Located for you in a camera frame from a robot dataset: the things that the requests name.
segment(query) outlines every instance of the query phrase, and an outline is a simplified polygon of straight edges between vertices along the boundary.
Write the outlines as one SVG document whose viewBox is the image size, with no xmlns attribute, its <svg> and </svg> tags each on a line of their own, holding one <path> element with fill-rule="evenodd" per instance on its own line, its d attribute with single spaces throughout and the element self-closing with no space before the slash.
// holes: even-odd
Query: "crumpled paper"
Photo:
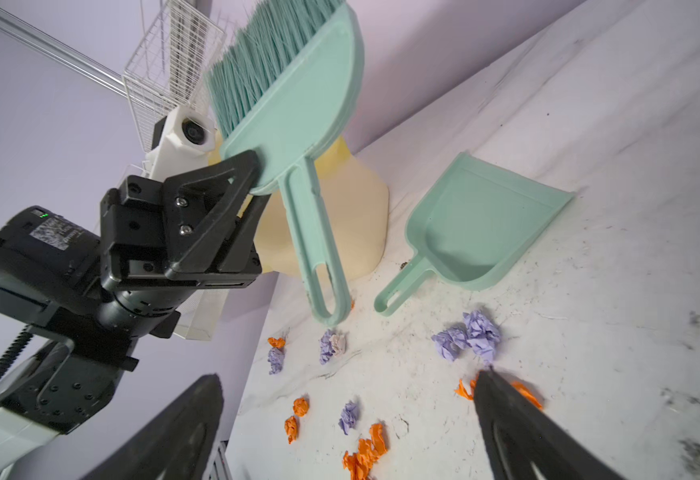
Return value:
<svg viewBox="0 0 700 480">
<path fill-rule="evenodd" d="M 499 329 L 479 310 L 465 312 L 462 317 L 467 327 L 467 343 L 484 363 L 491 365 L 497 354 L 497 344 L 501 339 Z"/>
<path fill-rule="evenodd" d="M 359 413 L 360 409 L 353 402 L 347 402 L 345 408 L 342 409 L 342 414 L 339 417 L 339 428 L 342 429 L 345 435 L 349 434 L 350 428 L 355 427 L 355 421 Z"/>
<path fill-rule="evenodd" d="M 334 351 L 334 355 L 341 355 L 342 353 L 345 353 L 347 341 L 345 340 L 344 335 L 338 335 L 335 333 L 328 341 L 331 344 L 331 349 Z"/>
<path fill-rule="evenodd" d="M 472 400 L 473 396 L 475 395 L 475 385 L 477 384 L 478 381 L 478 376 L 480 375 L 480 372 L 478 372 L 478 375 L 475 376 L 474 380 L 470 380 L 470 389 L 472 389 L 473 394 L 470 395 L 467 393 L 467 389 L 464 388 L 464 384 L 462 383 L 462 379 L 459 379 L 459 387 L 457 387 L 454 392 L 464 398 L 467 398 L 468 400 Z M 526 398 L 531 404 L 535 407 L 537 407 L 539 410 L 543 410 L 544 408 L 542 407 L 542 404 L 540 403 L 539 400 L 537 400 L 537 397 L 534 396 L 533 393 L 522 383 L 522 382 L 512 382 L 510 383 L 511 386 L 513 386 L 514 389 L 518 390 L 518 393 L 523 396 L 523 398 Z"/>
<path fill-rule="evenodd" d="M 310 403 L 306 398 L 301 397 L 294 400 L 294 415 L 297 417 L 303 417 L 307 414 L 307 410 L 310 409 Z"/>
<path fill-rule="evenodd" d="M 267 341 L 270 343 L 270 346 L 276 349 L 282 349 L 284 346 L 286 346 L 286 340 L 282 338 L 275 339 L 273 337 L 270 337 L 267 339 Z"/>
<path fill-rule="evenodd" d="M 284 425 L 286 429 L 286 435 L 288 435 L 288 445 L 297 439 L 299 435 L 299 424 L 297 423 L 297 418 L 295 416 L 290 416 L 286 420 Z"/>
<path fill-rule="evenodd" d="M 436 333 L 431 338 L 435 342 L 435 350 L 438 352 L 438 355 L 449 362 L 453 362 L 462 349 L 468 347 L 467 333 L 459 326 L 452 326 L 440 333 Z"/>
<path fill-rule="evenodd" d="M 523 398 L 526 398 L 529 402 L 531 402 L 531 405 L 537 407 L 539 410 L 544 410 L 542 407 L 542 404 L 540 403 L 539 400 L 537 400 L 537 397 L 534 396 L 533 393 L 521 382 L 512 382 L 510 385 L 513 386 L 514 389 L 518 390 L 520 395 L 523 396 Z"/>
<path fill-rule="evenodd" d="M 387 453 L 383 431 L 384 426 L 381 423 L 375 423 L 368 430 L 371 440 L 360 438 L 357 441 L 357 453 L 350 455 L 345 452 L 342 465 L 350 471 L 350 480 L 366 480 L 371 467 Z"/>
<path fill-rule="evenodd" d="M 334 332 L 326 330 L 321 338 L 321 365 L 325 365 L 334 356 L 334 347 L 331 346 L 331 336 Z"/>
<path fill-rule="evenodd" d="M 280 373 L 280 371 L 283 370 L 284 357 L 285 354 L 283 353 L 283 350 L 276 349 L 275 347 L 270 349 L 270 352 L 267 355 L 267 361 L 270 363 L 270 375 Z"/>
<path fill-rule="evenodd" d="M 473 387 L 473 393 L 475 393 L 475 380 L 470 382 L 470 386 Z M 464 384 L 462 383 L 462 379 L 459 379 L 459 387 L 457 387 L 456 390 L 454 390 L 454 393 L 459 395 L 460 397 L 467 398 L 468 400 L 472 400 L 473 396 L 467 393 L 467 389 L 464 388 Z"/>
</svg>

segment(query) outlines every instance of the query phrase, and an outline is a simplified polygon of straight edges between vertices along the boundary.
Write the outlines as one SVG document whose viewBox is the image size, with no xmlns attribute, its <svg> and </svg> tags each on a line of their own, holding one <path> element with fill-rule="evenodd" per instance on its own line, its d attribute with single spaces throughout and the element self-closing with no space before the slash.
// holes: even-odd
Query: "label sticker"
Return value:
<svg viewBox="0 0 700 480">
<path fill-rule="evenodd" d="M 82 228 L 69 223 L 61 216 L 50 216 L 29 235 L 60 250 L 67 250 L 69 245 L 82 233 Z"/>
</svg>

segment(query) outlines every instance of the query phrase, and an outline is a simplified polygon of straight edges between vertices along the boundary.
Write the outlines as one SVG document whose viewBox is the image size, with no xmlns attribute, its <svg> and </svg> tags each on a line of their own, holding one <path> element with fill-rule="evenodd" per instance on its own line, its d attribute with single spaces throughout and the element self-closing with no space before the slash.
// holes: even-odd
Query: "white marble countertop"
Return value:
<svg viewBox="0 0 700 480">
<path fill-rule="evenodd" d="M 411 258 L 406 219 L 463 150 L 576 198 L 496 286 L 430 280 L 377 315 Z M 349 478 L 342 455 L 379 420 L 390 452 L 373 477 L 492 478 L 473 406 L 453 393 L 479 360 L 450 364 L 430 340 L 477 306 L 503 333 L 497 369 L 592 453 L 627 478 L 700 479 L 682 444 L 700 444 L 700 0 L 589 0 L 358 158 L 390 186 L 384 258 L 351 283 L 348 351 L 325 366 L 301 282 L 278 280 L 230 439 L 236 480 Z M 283 335 L 270 376 L 266 340 Z M 361 418 L 344 436 L 350 399 Z"/>
</svg>

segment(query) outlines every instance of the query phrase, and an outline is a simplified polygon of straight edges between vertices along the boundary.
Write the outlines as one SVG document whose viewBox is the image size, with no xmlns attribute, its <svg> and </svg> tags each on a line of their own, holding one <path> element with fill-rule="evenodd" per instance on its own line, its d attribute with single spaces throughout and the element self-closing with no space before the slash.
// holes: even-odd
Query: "brush handle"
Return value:
<svg viewBox="0 0 700 480">
<path fill-rule="evenodd" d="M 431 274 L 433 274 L 432 264 L 424 258 L 424 255 L 416 255 L 377 295 L 377 298 L 374 299 L 374 310 L 384 316 L 392 315 Z M 387 303 L 390 302 L 395 293 L 398 295 L 393 303 L 388 305 Z"/>
<path fill-rule="evenodd" d="M 312 160 L 299 159 L 278 178 L 278 187 L 312 314 L 326 325 L 335 326 L 349 315 L 352 300 Z M 320 264 L 326 265 L 331 279 L 334 312 L 328 312 L 326 308 L 315 272 Z"/>
</svg>

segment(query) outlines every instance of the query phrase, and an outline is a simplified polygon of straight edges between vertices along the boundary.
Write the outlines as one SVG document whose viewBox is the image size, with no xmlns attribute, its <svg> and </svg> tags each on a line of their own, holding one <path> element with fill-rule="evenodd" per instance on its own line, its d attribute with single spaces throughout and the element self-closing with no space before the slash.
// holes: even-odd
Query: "white camera housing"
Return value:
<svg viewBox="0 0 700 480">
<path fill-rule="evenodd" d="M 195 144 L 185 136 L 182 124 L 192 120 L 205 130 L 202 144 Z M 168 177 L 190 170 L 207 167 L 209 153 L 215 147 L 214 122 L 190 107 L 181 105 L 168 113 L 158 146 L 144 156 L 149 178 L 163 181 Z"/>
</svg>

